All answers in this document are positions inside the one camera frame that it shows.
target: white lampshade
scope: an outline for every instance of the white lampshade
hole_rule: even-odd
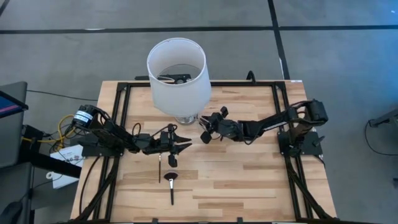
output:
[[[161,73],[175,65],[190,65],[200,74],[182,84],[168,84],[157,79]],[[206,55],[194,41],[171,38],[158,43],[147,59],[150,88],[155,107],[174,117],[188,117],[201,112],[210,100],[211,85]]]

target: wire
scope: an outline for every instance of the wire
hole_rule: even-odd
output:
[[[309,102],[309,101],[310,101],[310,100],[299,101],[299,102],[296,102],[296,103],[293,103],[293,104],[289,105],[289,107],[294,107],[294,106],[296,106],[296,105],[299,105],[299,104],[302,104],[302,103],[306,103],[306,102]]]
[[[94,165],[97,163],[97,161],[98,161],[99,158],[100,158],[100,157],[98,156],[98,157],[94,160],[94,162],[92,163],[91,167],[88,169],[88,173],[87,173],[86,179],[85,179],[85,181],[84,181],[84,183],[83,183],[83,187],[81,188],[81,192],[80,192],[80,203],[79,203],[79,215],[81,215],[81,203],[83,202],[83,192],[85,191],[85,187],[86,187],[86,184],[87,184],[88,176],[90,175],[91,170],[93,170],[93,167],[94,167]]]
[[[79,163],[80,161],[82,161],[82,160],[83,160],[83,159],[79,159],[78,162],[76,162],[74,165],[78,164],[78,163]],[[37,187],[43,186],[43,185],[45,185],[45,184],[52,183],[52,182],[54,182],[54,181],[56,181],[56,180],[61,179],[62,177],[63,177],[63,174],[62,174],[60,177],[58,177],[57,179],[55,179],[55,180],[49,180],[49,181],[43,182],[43,183],[41,183],[41,184],[38,184],[38,185],[36,185],[35,187],[32,187],[31,189],[29,189],[29,190],[21,197],[21,199],[19,199],[19,201],[22,201],[22,199],[24,199],[24,197],[26,197],[26,195],[28,195],[29,192],[32,191],[33,189],[36,189]]]
[[[138,133],[137,134],[139,134],[139,133],[141,133],[141,124],[140,123],[136,123],[133,127],[132,127],[132,130],[131,130],[131,134],[132,135],[134,135],[134,130],[136,129],[136,126],[138,125]]]
[[[76,136],[86,136],[86,133],[85,132],[83,132],[83,134],[81,134],[81,132],[82,132],[83,130],[80,130],[79,132],[76,132],[76,129],[73,131],[73,133],[75,133],[75,135],[74,136],[72,136],[72,137],[69,137],[69,138],[67,138],[67,139],[72,139],[72,138],[74,138],[74,137],[76,137]]]
[[[61,129],[64,128],[64,127],[66,127],[66,126],[70,126],[70,124],[66,124],[66,125],[62,126]],[[42,132],[44,133],[43,138],[51,138],[51,136],[53,136],[54,134],[57,134],[57,133],[58,133],[58,130],[54,131],[54,132],[51,133],[51,134],[46,133],[46,132],[44,132],[44,131],[42,131]]]
[[[62,123],[63,123],[67,118],[69,118],[69,117],[73,117],[73,115],[70,114],[70,115],[64,116],[64,117],[59,121],[59,123],[58,123],[58,130],[57,130],[57,132],[59,133],[60,138],[58,138],[58,139],[52,139],[52,140],[38,140],[37,142],[41,142],[41,143],[50,143],[50,142],[58,142],[58,141],[60,141],[60,142],[61,142],[61,146],[63,147],[63,145],[64,145],[63,139],[64,139],[64,138],[67,138],[67,137],[68,137],[69,135],[71,135],[71,134],[73,133],[73,131],[75,130],[75,128],[73,128],[73,129],[72,129],[70,132],[68,132],[67,134],[62,135],[61,129],[62,129],[63,127],[61,127],[61,125],[62,125]],[[28,139],[28,138],[22,138],[22,140],[24,140],[24,141],[30,141],[30,142],[33,141],[32,139]]]
[[[67,158],[65,158],[65,156],[62,155],[62,153],[60,151],[57,151],[57,152],[64,158],[65,162],[71,163]]]
[[[372,121],[372,120],[369,120],[368,122],[366,122],[365,129],[364,129],[365,141],[366,141],[366,144],[368,145],[368,147],[369,147],[373,152],[375,152],[375,153],[377,153],[377,154],[380,154],[380,155],[383,155],[383,156],[398,156],[398,154],[388,154],[388,153],[378,152],[378,151],[376,151],[376,150],[374,150],[374,149],[372,148],[372,146],[369,144],[368,137],[367,137],[367,134],[366,134],[366,130],[368,129],[368,126],[370,125],[370,122],[371,122],[371,121]]]
[[[61,124],[62,124],[66,119],[72,118],[72,117],[74,117],[73,114],[66,115],[66,116],[64,116],[64,117],[60,120],[60,122],[58,123],[58,133],[59,133],[59,135],[60,135],[61,144],[58,145],[57,151],[59,151],[61,148],[64,147],[64,145],[63,145],[63,139],[64,139],[64,137],[63,137],[62,132],[61,132]]]
[[[246,145],[251,145],[259,136],[259,134],[260,134],[260,132],[261,132],[261,130],[262,130],[262,128],[259,128],[259,130],[257,131],[257,133],[254,135],[254,138],[250,141],[250,142],[246,142],[245,140],[243,140],[243,142],[246,144]]]
[[[321,159],[321,157],[319,157],[317,155],[313,155],[313,156],[315,156],[315,158],[317,158],[323,164],[324,168],[326,168],[325,161],[323,161],[323,159]]]
[[[51,154],[52,151],[55,151],[54,148],[58,144],[58,142],[54,143],[51,145],[51,148],[49,149],[49,154]]]
[[[32,92],[32,93],[43,93],[43,94],[48,94],[48,95],[53,95],[53,96],[60,96],[60,97],[74,99],[74,100],[98,101],[98,100],[79,98],[79,97],[73,97],[73,96],[65,96],[65,95],[61,95],[61,94],[49,93],[49,92],[37,91],[37,90],[27,90],[27,91]]]
[[[166,128],[168,128],[169,126],[167,125],[166,127],[158,130],[155,134],[151,135],[150,137],[153,138],[155,135],[159,134],[161,131],[165,130]],[[176,124],[173,124],[173,132],[175,132],[175,130],[177,130],[178,126]]]
[[[214,138],[214,139],[212,138],[211,140],[217,140],[217,139],[219,139],[220,137],[221,137],[221,134],[219,134],[217,138]]]

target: black metal frame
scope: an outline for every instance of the black metal frame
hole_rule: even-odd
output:
[[[79,178],[81,167],[73,165],[67,161],[61,161],[39,153],[39,140],[42,140],[43,135],[42,131],[35,129],[32,126],[26,125],[24,127],[24,138],[32,139],[32,141],[21,142],[19,147],[18,163],[30,162],[34,167]]]
[[[272,94],[274,97],[274,104],[275,104],[275,111],[276,113],[280,113],[280,106],[279,106],[279,98],[278,98],[278,92],[277,89],[280,89],[282,93],[282,97],[284,100],[284,106],[285,108],[289,107],[289,102],[287,99],[287,92],[286,92],[286,87],[285,87],[285,82],[283,81],[276,81],[276,82],[257,82],[256,79],[254,78],[254,75],[249,72],[248,80],[251,81],[242,81],[242,82],[211,82],[211,86],[268,86],[271,87],[272,89]],[[116,122],[116,116],[118,113],[118,108],[120,104],[120,97],[121,93],[123,90],[126,91],[124,95],[124,102],[123,102],[123,108],[122,108],[122,113],[121,113],[121,122],[120,126],[125,127],[126,124],[126,118],[127,118],[127,111],[129,107],[129,99],[130,99],[130,93],[131,93],[131,88],[134,87],[150,87],[149,82],[145,83],[118,83],[118,87],[116,90],[116,96],[115,96],[115,101],[113,105],[113,112],[112,112],[112,119]],[[291,161],[290,157],[288,155],[283,155],[285,158],[285,164],[286,168],[288,166],[291,166]],[[116,166],[119,164],[119,157],[114,158],[114,163],[116,163]],[[99,187],[102,186],[104,179],[106,177],[106,173],[108,170],[108,163],[109,163],[109,158],[105,157],[103,161],[103,166],[101,170],[101,175],[100,175],[100,182],[99,182]],[[299,173],[300,180],[303,182],[303,185],[306,187],[305,183],[305,176],[304,176],[304,171],[301,163],[301,158],[298,156],[296,158],[296,163],[297,163],[297,170]],[[295,213],[295,219],[299,220],[301,218],[301,213],[300,213],[300,207],[299,207],[299,200],[297,198],[297,191],[295,188],[295,183],[293,179],[291,179],[288,175],[289,178],[289,187],[291,191],[291,196],[292,196],[292,203],[293,203],[293,208],[294,208],[294,213]],[[110,220],[111,219],[111,212],[112,212],[112,206],[113,206],[113,198],[114,198],[114,191],[115,191],[115,186],[116,186],[116,178],[111,182],[109,186],[109,195],[108,195],[108,201],[106,204],[106,211],[105,211],[105,220]],[[309,206],[309,203],[307,202],[306,198],[303,198],[305,202],[305,208],[307,211],[307,217],[308,218],[313,218],[312,216],[312,210]],[[94,216],[93,219],[98,219],[99,213],[100,213],[100,206],[101,206],[101,201],[96,204],[95,211],[94,211]]]

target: concrete floor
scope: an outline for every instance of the concrete floor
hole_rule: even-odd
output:
[[[393,0],[274,2],[280,26],[398,24]],[[271,25],[265,0],[10,0],[0,17],[0,30]],[[308,97],[324,102],[330,118],[318,131],[326,136],[326,172],[338,216],[398,223],[398,189],[392,184],[398,157],[371,152],[363,135],[367,120],[397,107],[398,31],[283,31],[281,36],[291,79],[303,80]],[[170,37],[198,42],[212,79],[242,79],[248,70],[257,79],[283,79],[273,31],[14,34],[0,35],[0,84],[24,80],[31,90],[97,98],[103,80],[146,75],[149,50]],[[54,131],[62,116],[83,103],[90,102],[29,93],[24,123]],[[398,153],[393,134],[388,125],[368,132],[374,148]],[[68,220],[75,187],[38,189],[36,207],[50,206],[37,210],[35,223]]]

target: wooden tabletop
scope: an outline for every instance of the wooden tabletop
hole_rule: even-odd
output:
[[[98,107],[112,113],[117,82],[103,82]],[[289,103],[306,100],[303,83],[286,81]],[[281,109],[284,109],[279,93]],[[121,117],[123,93],[118,110]],[[229,111],[228,119],[259,120],[275,114],[271,88],[213,87],[212,96],[203,114],[217,112],[222,106]],[[142,133],[153,134],[173,117],[154,108],[149,87],[131,90],[126,129],[141,123]],[[159,155],[145,156],[126,152],[120,160],[112,222],[235,222],[289,221],[294,212],[287,181],[284,158],[279,154],[277,130],[267,131],[252,145],[229,139],[203,144],[198,124],[178,125],[179,136],[191,138],[193,145],[178,156],[179,174],[174,183],[175,204],[170,204],[169,183],[158,183]],[[172,170],[162,156],[162,174]],[[335,216],[323,164],[313,156],[302,156],[309,191],[327,213]],[[78,216],[80,192],[93,158],[84,162],[71,218]],[[98,189],[102,158],[94,166],[83,195],[85,208]],[[298,191],[302,216],[305,217],[302,194]],[[108,193],[104,194],[100,217],[104,217]]]

